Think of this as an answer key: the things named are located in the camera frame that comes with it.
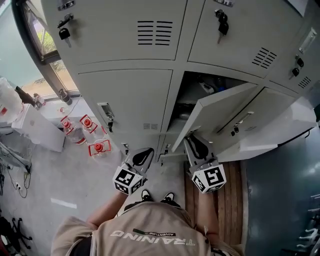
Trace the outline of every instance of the wooden floor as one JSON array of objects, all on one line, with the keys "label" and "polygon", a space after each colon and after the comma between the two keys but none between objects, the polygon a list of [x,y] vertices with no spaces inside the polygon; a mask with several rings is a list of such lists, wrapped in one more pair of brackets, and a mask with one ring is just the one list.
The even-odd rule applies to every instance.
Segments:
[{"label": "wooden floor", "polygon": [[[230,245],[241,243],[243,226],[243,195],[239,161],[223,163],[226,184],[213,192],[219,222],[219,236]],[[193,223],[198,212],[199,189],[187,174],[184,176],[185,209]]]}]

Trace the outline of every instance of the beige t-shirt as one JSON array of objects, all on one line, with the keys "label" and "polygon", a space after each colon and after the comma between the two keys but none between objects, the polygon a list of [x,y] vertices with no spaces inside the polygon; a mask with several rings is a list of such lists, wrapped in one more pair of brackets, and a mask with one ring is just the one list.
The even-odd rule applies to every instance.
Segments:
[{"label": "beige t-shirt", "polygon": [[91,256],[240,256],[224,242],[209,243],[191,226],[188,213],[161,202],[142,202],[92,230],[70,217],[58,228],[51,256],[69,256],[92,235]]}]

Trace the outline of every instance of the gray floor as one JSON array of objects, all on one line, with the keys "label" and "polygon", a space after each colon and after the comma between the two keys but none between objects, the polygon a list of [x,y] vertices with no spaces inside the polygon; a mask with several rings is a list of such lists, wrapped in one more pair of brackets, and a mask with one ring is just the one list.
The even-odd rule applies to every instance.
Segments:
[{"label": "gray floor", "polygon": [[247,256],[277,256],[294,249],[306,228],[307,210],[320,204],[320,129],[307,138],[247,161],[249,225]]},{"label": "gray floor", "polygon": [[[8,135],[2,139],[7,146],[12,145],[20,152],[26,151],[28,141],[23,137]],[[32,236],[28,255],[49,256],[51,242],[58,225],[66,216],[76,216],[85,220],[98,206],[115,193],[112,184],[114,170],[107,170],[89,158],[85,145],[74,145],[66,140],[62,153],[53,152],[37,145],[32,150],[32,173],[27,197],[21,198],[11,184],[5,171],[3,196],[0,196],[2,215],[23,219],[23,230]],[[22,184],[21,170],[10,171],[12,178]],[[171,164],[161,167],[153,163],[148,170],[148,181],[144,187],[150,189],[156,200],[161,200],[168,192],[174,192],[176,201],[185,206],[184,174],[182,166]],[[126,201],[139,201],[142,188]],[[55,200],[69,203],[63,206]]]}]

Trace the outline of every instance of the sneaker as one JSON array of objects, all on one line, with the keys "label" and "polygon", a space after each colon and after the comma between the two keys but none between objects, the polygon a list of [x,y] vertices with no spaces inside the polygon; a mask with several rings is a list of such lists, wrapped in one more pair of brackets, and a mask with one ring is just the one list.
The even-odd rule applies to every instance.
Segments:
[{"label": "sneaker", "polygon": [[174,198],[175,198],[175,194],[172,192],[169,192],[168,194],[165,195],[164,200],[173,201]]},{"label": "sneaker", "polygon": [[151,198],[151,195],[150,195],[149,191],[146,190],[146,189],[142,190],[142,192],[141,192],[142,200],[144,199],[144,197]]}]

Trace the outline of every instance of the window frame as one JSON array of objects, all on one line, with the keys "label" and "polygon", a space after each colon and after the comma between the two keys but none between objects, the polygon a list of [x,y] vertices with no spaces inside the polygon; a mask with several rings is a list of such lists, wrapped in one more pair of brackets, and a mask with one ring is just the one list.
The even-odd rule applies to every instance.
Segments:
[{"label": "window frame", "polygon": [[11,1],[13,17],[25,48],[29,52],[34,64],[43,75],[43,78],[54,91],[54,94],[41,95],[41,97],[44,98],[45,101],[58,100],[60,99],[59,90],[61,89],[66,90],[70,97],[80,96],[79,90],[67,90],[55,70],[50,65],[53,62],[61,60],[58,50],[53,50],[46,54],[41,53],[41,48],[39,49],[38,45],[39,42],[36,41],[38,38],[37,32],[33,26],[29,25],[30,23],[28,21],[27,13],[25,12],[25,8],[28,8],[38,21],[40,21],[41,18],[35,14],[28,4],[32,5],[32,3],[27,0]]}]

